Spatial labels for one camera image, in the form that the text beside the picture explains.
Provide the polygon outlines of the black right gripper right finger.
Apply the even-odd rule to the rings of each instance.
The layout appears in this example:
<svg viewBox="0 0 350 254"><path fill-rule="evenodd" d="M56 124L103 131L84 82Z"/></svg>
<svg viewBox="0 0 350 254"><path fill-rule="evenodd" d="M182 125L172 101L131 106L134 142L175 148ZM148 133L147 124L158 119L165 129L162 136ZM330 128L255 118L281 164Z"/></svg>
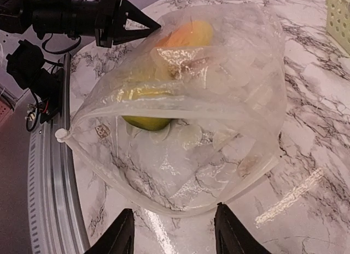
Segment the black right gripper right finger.
<svg viewBox="0 0 350 254"><path fill-rule="evenodd" d="M214 228L216 252L219 254L270 254L226 204L218 204Z"/></svg>

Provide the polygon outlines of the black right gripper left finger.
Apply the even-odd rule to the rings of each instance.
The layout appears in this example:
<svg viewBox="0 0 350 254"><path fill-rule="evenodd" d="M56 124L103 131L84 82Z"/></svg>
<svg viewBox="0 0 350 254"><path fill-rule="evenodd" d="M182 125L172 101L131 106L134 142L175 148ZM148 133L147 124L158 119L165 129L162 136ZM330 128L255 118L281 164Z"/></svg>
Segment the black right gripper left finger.
<svg viewBox="0 0 350 254"><path fill-rule="evenodd" d="M133 254L135 219L132 209L124 209L85 254Z"/></svg>

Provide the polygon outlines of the clear zip top bag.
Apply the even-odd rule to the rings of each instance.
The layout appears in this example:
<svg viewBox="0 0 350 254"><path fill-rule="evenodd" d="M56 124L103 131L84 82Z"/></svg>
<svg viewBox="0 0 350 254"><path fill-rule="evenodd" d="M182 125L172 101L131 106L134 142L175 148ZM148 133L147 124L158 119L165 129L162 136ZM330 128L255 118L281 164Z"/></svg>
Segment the clear zip top bag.
<svg viewBox="0 0 350 254"><path fill-rule="evenodd" d="M209 46L157 48L190 21L207 21ZM171 11L161 28L99 79L56 139L110 187L135 204L170 217L212 210L278 164L284 121L285 40L273 11L256 3ZM157 110L172 119L147 131L121 116L134 106L120 93L166 87Z"/></svg>

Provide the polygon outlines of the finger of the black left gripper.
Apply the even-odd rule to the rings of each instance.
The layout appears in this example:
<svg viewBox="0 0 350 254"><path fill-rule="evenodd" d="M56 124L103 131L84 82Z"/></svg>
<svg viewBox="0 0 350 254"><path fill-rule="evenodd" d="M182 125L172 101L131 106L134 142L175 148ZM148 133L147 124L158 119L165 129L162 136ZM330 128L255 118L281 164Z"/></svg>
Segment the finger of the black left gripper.
<svg viewBox="0 0 350 254"><path fill-rule="evenodd" d="M159 23L147 16L144 12L142 12L128 0L121 1L121 12L126 21L131 20L135 23L138 23L142 25L144 29L158 30L161 28L161 25Z"/></svg>

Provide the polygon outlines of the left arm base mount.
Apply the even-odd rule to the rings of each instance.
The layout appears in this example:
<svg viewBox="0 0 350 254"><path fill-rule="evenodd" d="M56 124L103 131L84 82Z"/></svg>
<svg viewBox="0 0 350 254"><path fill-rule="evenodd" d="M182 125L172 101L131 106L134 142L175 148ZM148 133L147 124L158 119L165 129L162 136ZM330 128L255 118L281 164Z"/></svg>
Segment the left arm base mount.
<svg viewBox="0 0 350 254"><path fill-rule="evenodd" d="M48 122L61 112L64 64L46 60L41 49L28 40L19 40L6 60L7 73L34 98L26 116L26 130L32 132L38 123Z"/></svg>

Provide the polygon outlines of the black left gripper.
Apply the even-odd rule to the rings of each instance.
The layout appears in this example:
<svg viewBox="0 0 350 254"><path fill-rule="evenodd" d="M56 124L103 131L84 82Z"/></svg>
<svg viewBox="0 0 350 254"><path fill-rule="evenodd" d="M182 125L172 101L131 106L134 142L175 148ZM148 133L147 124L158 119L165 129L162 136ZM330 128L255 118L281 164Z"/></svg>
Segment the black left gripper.
<svg viewBox="0 0 350 254"><path fill-rule="evenodd" d="M1 0L1 30L23 34L32 27L39 39L46 34L65 34L71 39L94 37L109 48L146 38L151 29L121 29L116 18L126 0Z"/></svg>

